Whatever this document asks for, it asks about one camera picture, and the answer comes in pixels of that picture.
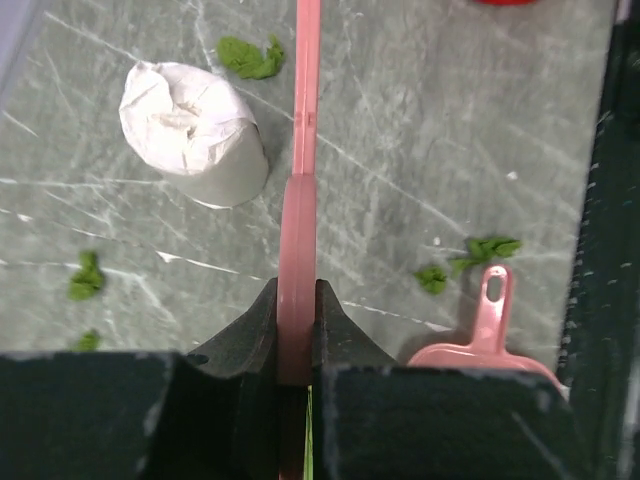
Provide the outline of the pink dustpan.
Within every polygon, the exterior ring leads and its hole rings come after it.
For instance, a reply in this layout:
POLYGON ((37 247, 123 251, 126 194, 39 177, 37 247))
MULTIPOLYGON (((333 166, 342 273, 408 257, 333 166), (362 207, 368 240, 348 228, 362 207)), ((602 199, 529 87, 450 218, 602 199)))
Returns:
POLYGON ((565 395, 566 388, 546 366, 506 350, 514 285, 509 267, 487 267, 481 282, 470 342, 466 345, 436 343, 426 346, 410 358, 408 365, 521 370, 544 376, 565 395))

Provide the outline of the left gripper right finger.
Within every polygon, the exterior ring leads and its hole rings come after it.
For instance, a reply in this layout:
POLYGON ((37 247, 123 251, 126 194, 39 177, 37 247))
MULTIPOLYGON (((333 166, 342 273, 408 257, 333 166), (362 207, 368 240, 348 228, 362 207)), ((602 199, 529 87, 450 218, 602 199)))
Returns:
POLYGON ((334 364, 379 367, 397 361, 379 347, 343 310, 334 289, 326 280, 316 281, 315 321, 312 342, 312 439, 313 475, 329 479, 323 465, 324 426, 322 404, 323 367, 334 364))

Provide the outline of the pink hand brush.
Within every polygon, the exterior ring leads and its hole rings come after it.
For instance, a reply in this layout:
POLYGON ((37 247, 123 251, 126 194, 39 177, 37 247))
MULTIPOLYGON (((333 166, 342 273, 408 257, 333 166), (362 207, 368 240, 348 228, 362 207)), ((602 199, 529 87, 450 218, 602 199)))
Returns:
POLYGON ((293 163, 282 209, 276 308, 281 479, 301 479, 304 475, 315 321, 321 9, 320 1, 297 3, 293 163))

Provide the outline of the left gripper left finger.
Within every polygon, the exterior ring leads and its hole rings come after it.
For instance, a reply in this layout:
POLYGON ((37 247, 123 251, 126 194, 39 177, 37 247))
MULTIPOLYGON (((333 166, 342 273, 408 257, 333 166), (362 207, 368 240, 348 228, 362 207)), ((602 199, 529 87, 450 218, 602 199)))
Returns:
POLYGON ((278 477, 277 281, 249 309, 189 355, 206 375, 207 439, 234 479, 278 477))

